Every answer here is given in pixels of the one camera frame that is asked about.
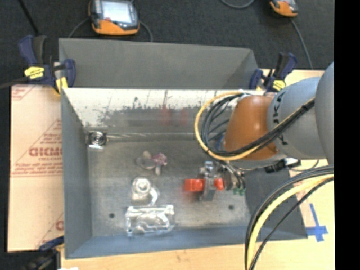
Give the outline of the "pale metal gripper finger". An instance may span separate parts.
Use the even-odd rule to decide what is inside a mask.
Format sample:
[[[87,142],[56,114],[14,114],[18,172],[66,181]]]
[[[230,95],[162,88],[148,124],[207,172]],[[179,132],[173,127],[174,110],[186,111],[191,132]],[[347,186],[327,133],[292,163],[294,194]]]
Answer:
[[[216,188],[209,188],[204,190],[204,192],[202,193],[202,201],[212,201],[216,192]]]
[[[203,166],[199,167],[199,177],[202,179],[214,179],[215,164],[212,161],[205,161]]]

